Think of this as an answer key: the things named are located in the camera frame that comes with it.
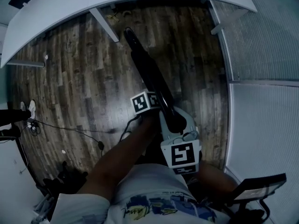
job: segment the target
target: white table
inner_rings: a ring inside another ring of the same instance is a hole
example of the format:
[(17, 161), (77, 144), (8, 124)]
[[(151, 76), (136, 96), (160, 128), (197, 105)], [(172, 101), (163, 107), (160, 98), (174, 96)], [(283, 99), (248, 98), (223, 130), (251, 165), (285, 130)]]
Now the white table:
[[(61, 24), (83, 12), (90, 11), (111, 38), (118, 42), (118, 36), (106, 21), (100, 9), (97, 7), (109, 5), (125, 0), (31, 0), (10, 21), (3, 44), (1, 68), (8, 62), (11, 64), (23, 64), (10, 59), (29, 41), (43, 32)], [(238, 5), (237, 9), (224, 22), (215, 27), (211, 33), (221, 31), (229, 22), (238, 19), (247, 11), (257, 12), (252, 0), (220, 0)]]

